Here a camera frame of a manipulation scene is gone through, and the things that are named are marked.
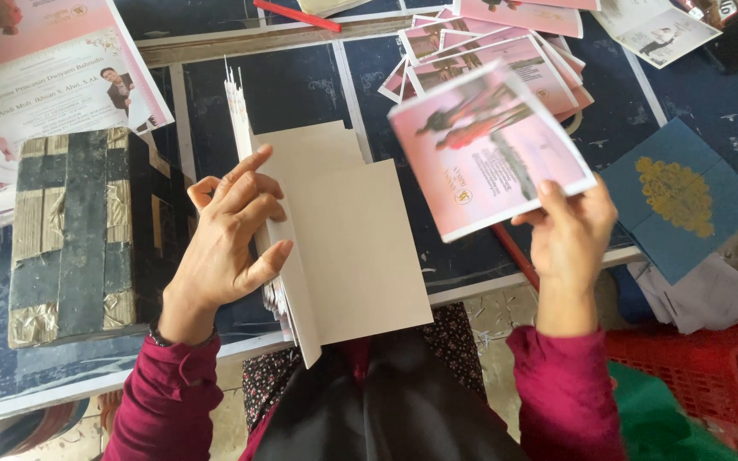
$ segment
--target green cloth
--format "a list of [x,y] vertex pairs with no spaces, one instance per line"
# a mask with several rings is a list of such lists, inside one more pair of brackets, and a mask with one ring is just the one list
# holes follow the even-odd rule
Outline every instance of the green cloth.
[[609,373],[631,461],[738,461],[738,454],[684,414],[660,379],[616,362]]

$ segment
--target maroon sleeve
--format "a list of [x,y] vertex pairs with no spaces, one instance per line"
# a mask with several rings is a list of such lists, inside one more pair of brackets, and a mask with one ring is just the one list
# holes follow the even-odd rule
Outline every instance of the maroon sleeve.
[[147,336],[124,383],[103,461],[206,461],[210,411],[224,399],[216,385],[218,336],[210,344],[160,347]]
[[520,444],[532,461],[622,460],[605,334],[549,338],[520,327],[507,339],[522,399]]

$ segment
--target tape-wrapped block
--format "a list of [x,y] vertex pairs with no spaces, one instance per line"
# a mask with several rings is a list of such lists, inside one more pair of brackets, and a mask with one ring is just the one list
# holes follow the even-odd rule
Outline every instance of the tape-wrapped block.
[[25,142],[13,221],[10,347],[145,330],[190,242],[196,216],[189,184],[126,128]]

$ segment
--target bracelet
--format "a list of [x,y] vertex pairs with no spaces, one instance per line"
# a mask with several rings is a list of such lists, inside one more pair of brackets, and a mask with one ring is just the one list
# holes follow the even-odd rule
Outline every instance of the bracelet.
[[[150,338],[152,338],[152,341],[156,343],[157,346],[160,347],[170,347],[174,343],[165,340],[161,337],[161,332],[158,331],[158,320],[160,318],[155,318],[155,320],[150,322]],[[193,347],[201,347],[205,346],[207,344],[210,344],[213,338],[218,334],[218,327],[215,325],[212,326],[212,334],[210,334],[210,337],[207,338],[207,340],[201,342],[200,344],[196,344]]]

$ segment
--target floral skirt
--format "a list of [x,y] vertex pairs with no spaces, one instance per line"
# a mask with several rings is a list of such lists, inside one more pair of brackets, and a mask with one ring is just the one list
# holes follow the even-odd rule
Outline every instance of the floral skirt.
[[[486,401],[483,370],[463,303],[449,304],[432,312],[435,322],[415,329],[423,334],[431,351],[454,373],[457,381]],[[297,347],[243,362],[243,407],[250,431],[281,399],[290,376],[302,364]]]

